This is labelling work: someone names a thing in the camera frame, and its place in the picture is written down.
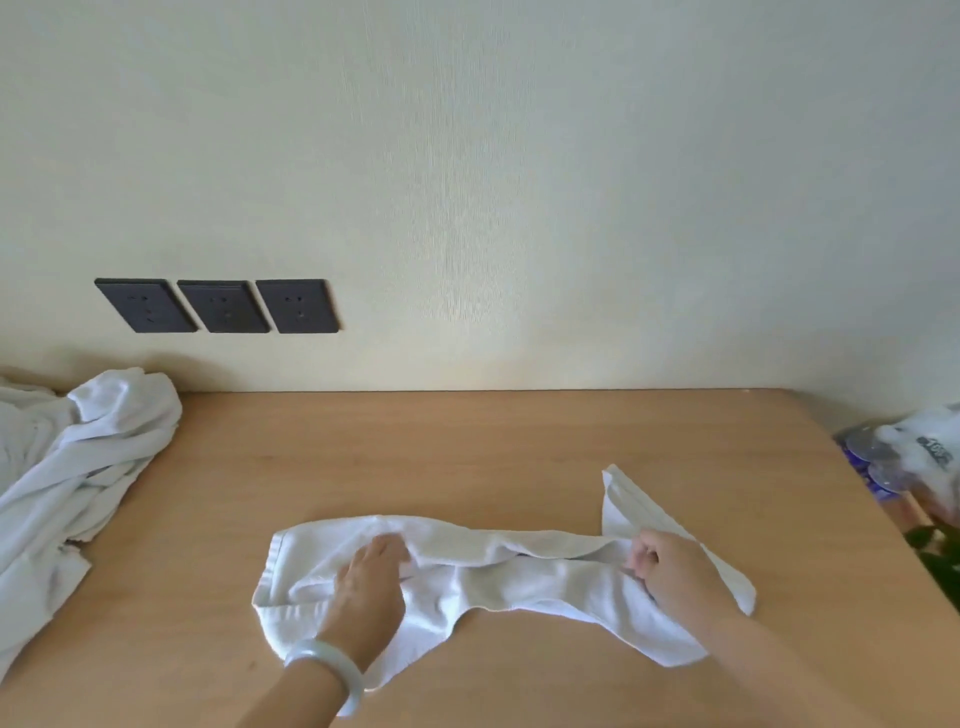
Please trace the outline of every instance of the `crumpled white cloth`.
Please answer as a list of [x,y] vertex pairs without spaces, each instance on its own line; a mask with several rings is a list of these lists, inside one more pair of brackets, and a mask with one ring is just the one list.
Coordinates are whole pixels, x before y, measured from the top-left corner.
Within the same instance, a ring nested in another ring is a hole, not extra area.
[[0,377],[0,680],[80,584],[92,539],[170,442],[166,375],[108,371],[57,397]]
[[[630,538],[641,527],[692,537],[616,466],[603,472],[603,481],[603,536],[480,531],[411,516],[316,521],[280,531],[253,594],[267,642],[283,659],[295,642],[314,637],[333,596],[337,569],[373,536],[398,532],[412,557],[410,568],[401,572],[407,613],[368,670],[367,690],[385,685],[446,640],[457,619],[475,607],[594,622],[665,667],[706,657],[622,568]],[[754,585],[706,547],[704,551],[740,609],[751,614]]]

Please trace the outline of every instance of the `green plant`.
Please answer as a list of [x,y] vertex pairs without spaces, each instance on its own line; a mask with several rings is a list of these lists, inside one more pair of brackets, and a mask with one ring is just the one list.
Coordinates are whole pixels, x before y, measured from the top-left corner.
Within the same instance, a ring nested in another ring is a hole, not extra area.
[[903,537],[950,603],[960,611],[960,528],[935,520],[933,525],[911,528]]

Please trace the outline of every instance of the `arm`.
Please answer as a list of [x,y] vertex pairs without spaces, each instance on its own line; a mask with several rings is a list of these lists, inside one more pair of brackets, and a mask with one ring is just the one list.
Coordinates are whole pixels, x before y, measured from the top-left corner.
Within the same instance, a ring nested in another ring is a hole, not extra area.
[[[399,565],[409,554],[397,534],[377,536],[337,574],[337,588],[317,639],[342,650],[366,672],[403,620]],[[237,728],[325,728],[347,701],[336,672],[296,660],[237,724]]]
[[762,704],[772,725],[881,728],[773,632],[740,612],[696,542],[641,531],[627,566],[660,608]]

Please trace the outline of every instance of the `hand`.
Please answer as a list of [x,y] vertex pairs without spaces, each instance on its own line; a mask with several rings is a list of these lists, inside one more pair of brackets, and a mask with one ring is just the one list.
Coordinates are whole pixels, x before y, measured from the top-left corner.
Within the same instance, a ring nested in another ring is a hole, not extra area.
[[634,537],[626,566],[643,580],[667,616],[701,642],[720,621],[741,616],[733,595],[696,541],[643,529]]
[[337,573],[336,592],[317,635],[366,672],[403,620],[400,562],[410,553],[399,534],[377,536]]

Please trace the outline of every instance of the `white bracelet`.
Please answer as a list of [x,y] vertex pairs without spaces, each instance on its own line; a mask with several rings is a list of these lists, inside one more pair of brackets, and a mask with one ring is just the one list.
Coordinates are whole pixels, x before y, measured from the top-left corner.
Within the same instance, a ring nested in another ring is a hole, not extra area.
[[295,660],[301,660],[304,657],[323,663],[343,680],[350,695],[337,716],[352,715],[360,705],[360,698],[363,697],[363,673],[360,668],[332,644],[322,643],[320,640],[300,640],[294,644],[287,652],[287,659],[283,661],[283,666],[287,667]]

